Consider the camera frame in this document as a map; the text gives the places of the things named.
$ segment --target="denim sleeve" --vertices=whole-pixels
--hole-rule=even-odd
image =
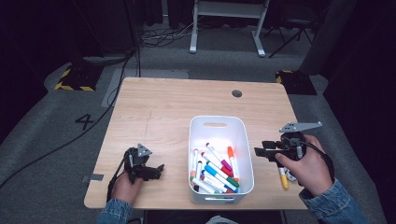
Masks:
[[[300,198],[309,211],[325,223],[368,223],[356,201],[337,179],[330,189],[318,197],[303,189]]]
[[[132,207],[118,199],[111,199],[100,213],[96,223],[125,224],[132,215]]]

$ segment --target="yellow marker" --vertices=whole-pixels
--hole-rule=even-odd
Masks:
[[[283,167],[279,167],[279,173],[280,173],[280,179],[282,180],[282,186],[284,189],[288,189],[289,188],[289,181],[286,178],[286,174],[285,174],[285,168]]]

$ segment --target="wooden table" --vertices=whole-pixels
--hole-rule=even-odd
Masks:
[[[242,92],[234,97],[232,92]],[[191,119],[231,116],[246,126],[254,173],[254,189],[239,204],[202,205],[190,200],[188,149]],[[122,156],[138,143],[152,154],[147,166],[165,164],[159,180],[145,181],[134,208],[138,209],[306,209],[297,183],[282,188],[276,164],[259,158],[254,147],[276,141],[279,128],[296,121],[288,95],[277,83],[137,78],[123,80],[92,181],[85,197],[89,208],[106,205],[107,185]]]

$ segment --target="person's right hand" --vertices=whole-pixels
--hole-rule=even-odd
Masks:
[[[313,144],[324,152],[319,140],[312,135],[305,134],[307,143]],[[311,147],[306,147],[306,153],[299,161],[293,161],[286,156],[276,153],[276,159],[291,170],[299,183],[308,189],[314,197],[324,193],[332,187],[332,178],[326,162],[320,154]]]

